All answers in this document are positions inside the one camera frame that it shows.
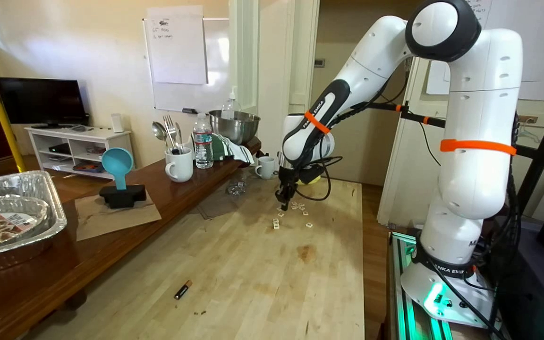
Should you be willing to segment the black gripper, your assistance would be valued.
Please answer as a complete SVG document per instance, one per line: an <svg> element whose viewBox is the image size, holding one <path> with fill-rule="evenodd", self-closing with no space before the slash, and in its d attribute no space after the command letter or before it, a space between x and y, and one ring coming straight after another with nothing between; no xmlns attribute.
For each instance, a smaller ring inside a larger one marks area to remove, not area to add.
<svg viewBox="0 0 544 340"><path fill-rule="evenodd" d="M280 200L282 209L285 211L289 207L299 185L310 185L321 173L323 173L321 164L293 166L293 168L282 166L278 172L280 185L276 189L276 198Z"/></svg>

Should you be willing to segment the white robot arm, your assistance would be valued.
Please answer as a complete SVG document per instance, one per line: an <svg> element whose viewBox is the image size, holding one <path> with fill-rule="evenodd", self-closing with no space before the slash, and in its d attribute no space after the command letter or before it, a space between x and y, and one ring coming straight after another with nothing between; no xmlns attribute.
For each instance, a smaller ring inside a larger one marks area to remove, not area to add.
<svg viewBox="0 0 544 340"><path fill-rule="evenodd" d="M523 71L523 41L486 28L465 0L425 0L412 19L384 15L367 30L338 75L282 139L276 198L323 172L331 126L359 111L410 58L450 66L438 189L401 287L429 315L480 328L493 325L495 292L472 266L484 221L506 202L512 128Z"/></svg>

